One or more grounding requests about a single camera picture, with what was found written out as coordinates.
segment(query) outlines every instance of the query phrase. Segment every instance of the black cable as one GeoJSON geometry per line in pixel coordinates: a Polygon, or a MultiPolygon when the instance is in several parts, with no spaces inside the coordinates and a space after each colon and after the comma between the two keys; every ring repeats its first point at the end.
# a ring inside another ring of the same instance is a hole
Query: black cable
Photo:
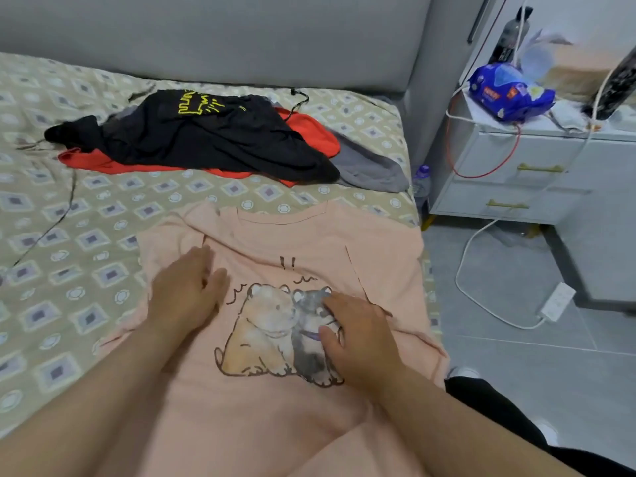
{"type": "Polygon", "coordinates": [[[304,97],[305,97],[305,100],[303,100],[303,101],[301,101],[301,102],[298,102],[296,105],[294,105],[294,107],[292,107],[290,114],[289,114],[287,117],[285,117],[285,122],[287,122],[287,121],[290,119],[290,117],[292,116],[292,114],[293,114],[294,112],[296,112],[296,111],[297,111],[297,110],[301,107],[301,105],[303,105],[304,103],[309,102],[309,95],[307,95],[307,94],[306,94],[306,93],[304,93],[304,92],[301,92],[300,90],[296,90],[295,88],[292,88],[292,89],[290,90],[290,94],[291,94],[291,95],[297,95],[297,94],[300,94],[300,95],[302,95],[302,96],[304,96],[304,97]]]}
{"type": "Polygon", "coordinates": [[[73,205],[73,197],[75,195],[75,185],[77,184],[77,179],[78,179],[77,171],[75,169],[73,169],[73,177],[71,179],[71,193],[69,195],[69,206],[66,208],[66,211],[64,211],[64,214],[57,221],[55,221],[53,223],[53,225],[50,228],[48,228],[39,238],[37,238],[37,241],[35,241],[31,245],[31,247],[28,248],[27,251],[22,256],[20,256],[18,258],[18,260],[15,261],[15,263],[13,263],[11,265],[12,268],[14,268],[17,264],[20,264],[20,261],[22,259],[24,259],[24,257],[27,256],[28,253],[31,252],[31,249],[35,248],[37,243],[39,243],[44,236],[46,236],[48,233],[50,233],[55,226],[57,226],[58,224],[60,224],[64,220],[66,215],[69,213],[69,210],[71,210],[71,206],[73,205]]]}

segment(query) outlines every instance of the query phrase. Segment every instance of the drawer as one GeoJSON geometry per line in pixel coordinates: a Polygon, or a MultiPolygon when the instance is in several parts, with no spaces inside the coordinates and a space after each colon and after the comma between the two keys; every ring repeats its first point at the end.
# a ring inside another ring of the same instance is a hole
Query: drawer
{"type": "MultiPolygon", "coordinates": [[[[505,159],[514,141],[514,135],[480,132],[457,170],[466,176],[488,172],[505,159]]],[[[581,153],[583,144],[580,138],[522,135],[510,160],[479,181],[541,188],[558,178],[555,187],[593,190],[634,180],[636,143],[592,139],[581,153]]]]}
{"type": "Polygon", "coordinates": [[[533,221],[556,224],[574,209],[585,192],[568,189],[544,191],[535,200],[526,203],[540,189],[530,189],[501,184],[453,181],[432,212],[462,214],[472,217],[495,219],[504,217],[517,221],[533,221]],[[522,205],[510,208],[511,205],[522,205]]]}

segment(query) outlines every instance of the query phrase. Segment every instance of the bed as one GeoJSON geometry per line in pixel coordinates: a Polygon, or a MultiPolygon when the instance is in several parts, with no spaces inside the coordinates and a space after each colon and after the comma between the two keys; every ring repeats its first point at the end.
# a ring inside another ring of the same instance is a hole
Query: bed
{"type": "MultiPolygon", "coordinates": [[[[57,160],[62,146],[43,140],[47,127],[89,114],[104,121],[129,100],[139,103],[159,89],[253,93],[290,109],[298,97],[289,89],[142,79],[7,53],[0,54],[0,68],[0,436],[97,361],[100,338],[131,314],[144,292],[135,234],[171,209],[206,198],[221,207],[287,214],[336,200],[407,226],[418,224],[410,191],[389,194],[338,184],[290,189],[265,176],[236,180],[197,170],[74,172],[57,160]],[[68,208],[72,187],[68,215],[34,244],[68,208]]],[[[302,90],[310,97],[302,112],[397,161],[410,179],[395,106],[353,91],[302,90]]],[[[439,333],[429,263],[424,253],[427,307],[439,333]]]]}

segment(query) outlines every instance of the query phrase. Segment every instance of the power strip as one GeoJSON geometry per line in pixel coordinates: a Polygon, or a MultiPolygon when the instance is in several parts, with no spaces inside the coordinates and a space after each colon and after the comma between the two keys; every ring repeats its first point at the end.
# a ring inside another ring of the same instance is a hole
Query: power strip
{"type": "Polygon", "coordinates": [[[541,308],[541,311],[539,311],[539,317],[556,323],[561,318],[567,305],[572,301],[574,295],[576,295],[574,288],[565,283],[559,283],[541,308]]]}

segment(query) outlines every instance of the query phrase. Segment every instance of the gold drawer handle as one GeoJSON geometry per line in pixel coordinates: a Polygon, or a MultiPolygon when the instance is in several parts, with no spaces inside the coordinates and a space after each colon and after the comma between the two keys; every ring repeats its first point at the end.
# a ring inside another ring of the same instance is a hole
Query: gold drawer handle
{"type": "Polygon", "coordinates": [[[509,207],[512,209],[529,209],[530,206],[526,204],[504,204],[503,202],[497,202],[494,199],[489,200],[486,203],[486,206],[494,206],[494,207],[509,207]]]}
{"type": "Polygon", "coordinates": [[[565,168],[560,165],[553,165],[552,167],[536,167],[536,166],[528,165],[525,162],[522,162],[517,166],[517,170],[536,170],[538,172],[563,172],[565,168]]]}

